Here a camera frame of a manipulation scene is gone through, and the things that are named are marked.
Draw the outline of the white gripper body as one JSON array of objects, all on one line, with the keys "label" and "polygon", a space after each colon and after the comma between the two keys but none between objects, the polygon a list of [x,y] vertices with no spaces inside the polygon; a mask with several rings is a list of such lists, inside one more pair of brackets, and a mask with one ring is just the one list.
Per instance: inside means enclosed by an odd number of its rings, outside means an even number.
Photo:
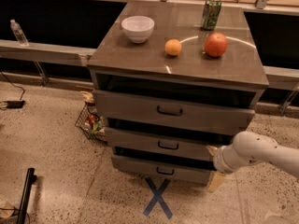
[{"label": "white gripper body", "polygon": [[213,164],[223,174],[234,173],[241,167],[240,159],[232,145],[219,147],[214,154]]}]

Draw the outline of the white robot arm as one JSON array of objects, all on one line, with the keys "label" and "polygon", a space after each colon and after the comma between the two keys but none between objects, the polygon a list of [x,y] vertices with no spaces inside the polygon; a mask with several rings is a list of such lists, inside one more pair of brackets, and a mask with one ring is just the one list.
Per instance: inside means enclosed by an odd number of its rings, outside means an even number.
[{"label": "white robot arm", "polygon": [[299,150],[280,146],[265,135],[240,132],[228,146],[207,147],[216,168],[209,177],[207,190],[214,192],[225,181],[227,175],[240,168],[267,162],[278,169],[299,178]]}]

